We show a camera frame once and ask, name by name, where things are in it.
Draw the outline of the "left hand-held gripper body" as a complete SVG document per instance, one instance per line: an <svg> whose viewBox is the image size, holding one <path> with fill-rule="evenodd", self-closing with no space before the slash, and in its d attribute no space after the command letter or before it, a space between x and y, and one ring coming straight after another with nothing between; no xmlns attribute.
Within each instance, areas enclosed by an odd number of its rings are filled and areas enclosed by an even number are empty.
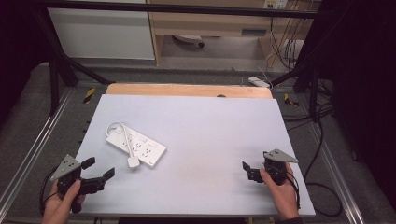
<svg viewBox="0 0 396 224"><path fill-rule="evenodd" d="M105 188L106 181L103 180L103 176L85 179L81 177L82 170L81 162L70 155L66 155L50 180L58 181L58 192L62 195L66 194L77 179L81 181L78 195L94 194ZM82 207L74 200L71 205L71 210L74 214L77 214L82 210Z"/></svg>

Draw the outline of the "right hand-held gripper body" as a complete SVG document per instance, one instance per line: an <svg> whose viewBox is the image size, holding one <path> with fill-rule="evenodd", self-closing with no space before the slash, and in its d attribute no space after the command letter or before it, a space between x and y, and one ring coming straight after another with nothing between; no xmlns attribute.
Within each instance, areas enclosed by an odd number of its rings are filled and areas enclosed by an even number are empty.
<svg viewBox="0 0 396 224"><path fill-rule="evenodd" d="M298 163L296 158L276 148L271 151L264 151L264 169L271 176L273 181L281 186L287 179L287 162Z"/></svg>

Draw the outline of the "person's right hand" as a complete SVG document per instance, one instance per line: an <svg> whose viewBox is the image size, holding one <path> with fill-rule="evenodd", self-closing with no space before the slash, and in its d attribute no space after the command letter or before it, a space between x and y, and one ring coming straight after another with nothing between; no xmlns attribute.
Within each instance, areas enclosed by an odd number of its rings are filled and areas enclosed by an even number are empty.
<svg viewBox="0 0 396 224"><path fill-rule="evenodd" d="M279 220L286 221L299 217L296 192L293 185L290 182L284 182L281 186L277 185L264 169L260 169L260 174L263 183L271 192Z"/></svg>

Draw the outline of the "person's left hand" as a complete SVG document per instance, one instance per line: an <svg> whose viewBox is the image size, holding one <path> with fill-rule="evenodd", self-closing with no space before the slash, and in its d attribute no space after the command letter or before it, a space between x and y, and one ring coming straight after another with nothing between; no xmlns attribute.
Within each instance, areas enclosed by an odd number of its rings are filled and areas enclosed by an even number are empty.
<svg viewBox="0 0 396 224"><path fill-rule="evenodd" d="M42 224L67 224L73 201L76 200L79 205L85 201L85 195L78 195L80 180L76 180L65 195L58 193L57 183L58 181L53 183L45 202Z"/></svg>

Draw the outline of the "yellow black tape marker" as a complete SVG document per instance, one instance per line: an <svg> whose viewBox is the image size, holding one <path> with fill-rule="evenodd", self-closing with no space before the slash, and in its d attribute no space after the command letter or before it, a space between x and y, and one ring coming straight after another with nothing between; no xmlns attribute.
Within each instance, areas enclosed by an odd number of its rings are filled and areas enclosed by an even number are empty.
<svg viewBox="0 0 396 224"><path fill-rule="evenodd" d="M284 93L284 103L286 105L300 106L298 102L293 102L287 93Z"/></svg>
<svg viewBox="0 0 396 224"><path fill-rule="evenodd" d="M94 92L95 92L95 88L89 88L88 89L88 91L87 91L87 93L86 93L86 95L84 97L83 104L88 104L90 102Z"/></svg>

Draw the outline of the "white floor power strip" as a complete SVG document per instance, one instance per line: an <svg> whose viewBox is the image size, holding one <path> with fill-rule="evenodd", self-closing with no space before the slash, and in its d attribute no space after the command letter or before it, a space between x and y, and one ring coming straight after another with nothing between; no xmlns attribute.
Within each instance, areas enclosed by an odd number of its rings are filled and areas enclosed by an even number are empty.
<svg viewBox="0 0 396 224"><path fill-rule="evenodd" d="M270 85L268 83L257 77L249 77L248 81L257 87L270 88Z"/></svg>

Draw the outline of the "white cabinet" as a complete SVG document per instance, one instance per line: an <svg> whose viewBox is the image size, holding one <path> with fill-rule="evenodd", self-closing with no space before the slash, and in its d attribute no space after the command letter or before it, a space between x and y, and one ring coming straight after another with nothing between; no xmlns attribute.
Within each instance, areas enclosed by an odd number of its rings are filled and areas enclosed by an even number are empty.
<svg viewBox="0 0 396 224"><path fill-rule="evenodd" d="M72 58L154 60L147 12L49 8Z"/></svg>

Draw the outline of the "office chair base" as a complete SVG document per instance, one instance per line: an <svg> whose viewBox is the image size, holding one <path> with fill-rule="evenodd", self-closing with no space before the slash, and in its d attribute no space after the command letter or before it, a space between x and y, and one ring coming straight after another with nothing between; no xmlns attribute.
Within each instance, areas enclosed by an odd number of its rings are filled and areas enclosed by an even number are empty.
<svg viewBox="0 0 396 224"><path fill-rule="evenodd" d="M199 48L205 46L203 39L198 35L174 35L174 38L185 43L196 44Z"/></svg>

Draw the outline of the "wooden desk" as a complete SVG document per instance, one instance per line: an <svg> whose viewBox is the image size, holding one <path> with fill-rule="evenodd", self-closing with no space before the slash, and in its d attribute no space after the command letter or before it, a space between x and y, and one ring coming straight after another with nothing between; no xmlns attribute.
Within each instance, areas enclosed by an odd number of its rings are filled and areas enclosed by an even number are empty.
<svg viewBox="0 0 396 224"><path fill-rule="evenodd" d="M263 7L264 0L146 0L149 4L245 7ZM316 0L288 0L284 9L316 11ZM250 16L208 15L150 12L148 14L153 48L157 63L162 61L163 40L167 35L230 36L256 38L263 55L272 66L279 64L276 54L288 40L306 38L311 19L259 18Z"/></svg>

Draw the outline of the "black metal crossbar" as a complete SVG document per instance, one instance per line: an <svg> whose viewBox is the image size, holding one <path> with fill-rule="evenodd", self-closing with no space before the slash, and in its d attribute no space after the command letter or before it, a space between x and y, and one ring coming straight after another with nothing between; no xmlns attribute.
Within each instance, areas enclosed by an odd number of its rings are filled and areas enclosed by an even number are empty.
<svg viewBox="0 0 396 224"><path fill-rule="evenodd" d="M184 6L164 4L138 4L116 2L93 2L93 1L64 1L64 0L35 0L42 7L88 9L88 10L111 10L111 11L135 11L135 12L161 12L161 13L184 13L184 14L208 14L230 15L250 17L275 17L297 19L325 19L330 18L330 12L296 11L279 9L258 9L245 7L209 7L209 6Z"/></svg>

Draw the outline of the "aluminium rail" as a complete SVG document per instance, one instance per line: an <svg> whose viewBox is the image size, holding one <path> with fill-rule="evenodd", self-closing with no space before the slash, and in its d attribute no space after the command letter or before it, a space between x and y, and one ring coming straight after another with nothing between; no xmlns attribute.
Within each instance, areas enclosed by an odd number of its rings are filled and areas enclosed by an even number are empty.
<svg viewBox="0 0 396 224"><path fill-rule="evenodd" d="M58 123L59 118L63 114L71 95L74 93L74 88L66 88L61 100L59 107L55 110L54 114L46 119L45 124L41 128L39 134L36 136L35 141L30 145L29 150L24 155L23 161L21 162L18 170L10 180L9 184L5 188L4 192L0 196L0 220L3 219L14 203L21 187L26 180L27 176L35 165L43 147L46 145L50 135Z"/></svg>
<svg viewBox="0 0 396 224"><path fill-rule="evenodd" d="M338 164L330 152L324 136L320 133L319 125L317 123L311 123L310 128L313 132L313 135L315 136L315 139L320 144L319 154L321 155L321 158L327 168L330 179L332 180L334 189L340 198L349 223L364 224L364 218L361 214L361 211L354 200L351 190L349 189Z"/></svg>

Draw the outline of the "black metal frame stand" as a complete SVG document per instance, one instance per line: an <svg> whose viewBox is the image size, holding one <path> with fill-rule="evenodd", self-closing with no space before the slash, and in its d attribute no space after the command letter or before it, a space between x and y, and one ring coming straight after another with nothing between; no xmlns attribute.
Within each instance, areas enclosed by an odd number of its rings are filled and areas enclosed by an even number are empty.
<svg viewBox="0 0 396 224"><path fill-rule="evenodd" d="M52 116L60 107L60 85L61 78L66 87L76 87L78 78L74 72L77 69L88 77L93 78L101 84L112 84L111 80L101 77L89 70L82 64L70 58L61 45L61 41L52 24L50 14L46 7L39 0L34 0L30 6L31 13L37 23L40 32L45 38L45 43L49 45L49 76L51 91L51 106L49 114Z"/></svg>
<svg viewBox="0 0 396 224"><path fill-rule="evenodd" d="M317 11L293 12L293 18L312 19L312 25L298 57L296 66L285 75L272 80L276 86L297 77L293 89L303 92L310 88L308 116L318 120L317 96L319 68L328 54L335 48L341 36L342 21L355 0L321 0Z"/></svg>

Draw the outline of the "white wall socket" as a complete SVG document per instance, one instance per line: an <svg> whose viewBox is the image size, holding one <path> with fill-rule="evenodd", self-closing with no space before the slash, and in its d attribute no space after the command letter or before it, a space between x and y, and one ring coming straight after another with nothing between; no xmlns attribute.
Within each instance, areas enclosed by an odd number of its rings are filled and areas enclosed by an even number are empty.
<svg viewBox="0 0 396 224"><path fill-rule="evenodd" d="M264 0L263 7L268 9L284 9L288 0Z"/></svg>

